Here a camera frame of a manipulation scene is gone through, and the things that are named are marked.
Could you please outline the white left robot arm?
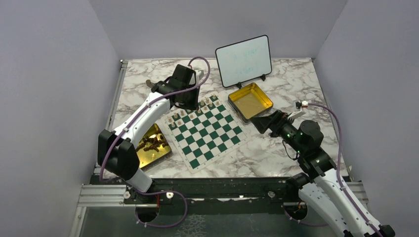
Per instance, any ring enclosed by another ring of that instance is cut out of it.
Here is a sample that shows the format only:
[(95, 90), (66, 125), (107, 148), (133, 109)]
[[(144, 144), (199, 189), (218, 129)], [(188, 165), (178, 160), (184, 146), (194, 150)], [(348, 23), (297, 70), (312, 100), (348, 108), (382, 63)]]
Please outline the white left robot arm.
[(198, 81), (199, 77), (190, 65), (178, 64), (165, 81), (152, 84), (143, 104), (125, 122), (112, 131), (100, 132), (97, 162), (101, 167), (101, 181), (107, 170), (137, 189), (136, 195), (142, 202), (148, 203), (155, 198), (152, 178), (139, 167), (136, 149), (152, 125), (173, 106), (197, 109)]

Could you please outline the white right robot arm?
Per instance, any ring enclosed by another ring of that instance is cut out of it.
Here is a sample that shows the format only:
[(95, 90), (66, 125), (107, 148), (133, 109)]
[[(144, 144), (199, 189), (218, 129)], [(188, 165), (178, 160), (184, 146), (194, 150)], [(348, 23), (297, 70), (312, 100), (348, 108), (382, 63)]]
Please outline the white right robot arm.
[(323, 133), (317, 122), (304, 120), (293, 126), (288, 114), (274, 113), (251, 118), (259, 133), (271, 130), (272, 138), (280, 137), (297, 153), (302, 172), (289, 178), (286, 197), (301, 199), (313, 208), (339, 237), (393, 237), (390, 225), (382, 225), (358, 200), (336, 163), (321, 148)]

